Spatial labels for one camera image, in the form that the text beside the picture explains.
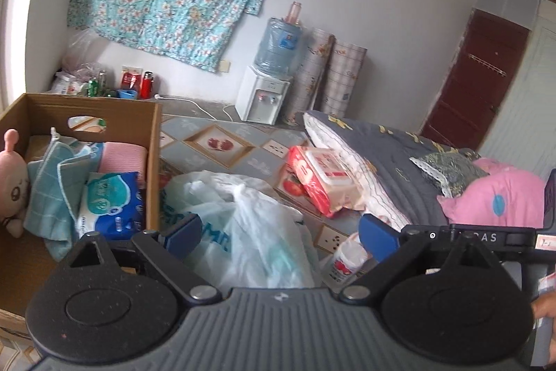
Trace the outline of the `person hand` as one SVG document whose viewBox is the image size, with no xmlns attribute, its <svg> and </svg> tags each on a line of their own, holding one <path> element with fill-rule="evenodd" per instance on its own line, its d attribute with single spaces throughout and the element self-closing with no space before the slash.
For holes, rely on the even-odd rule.
<svg viewBox="0 0 556 371">
<path fill-rule="evenodd" d="M 532 302 L 532 312 L 535 319 L 556 318 L 556 292 L 546 292 Z"/>
</svg>

